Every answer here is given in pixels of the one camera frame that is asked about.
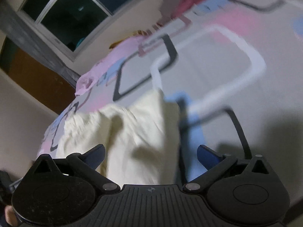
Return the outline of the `person's hand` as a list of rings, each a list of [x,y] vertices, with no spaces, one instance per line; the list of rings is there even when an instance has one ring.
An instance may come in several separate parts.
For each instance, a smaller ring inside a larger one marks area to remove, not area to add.
[[[18,219],[16,217],[15,211],[11,205],[5,206],[5,221],[10,226],[18,226]]]

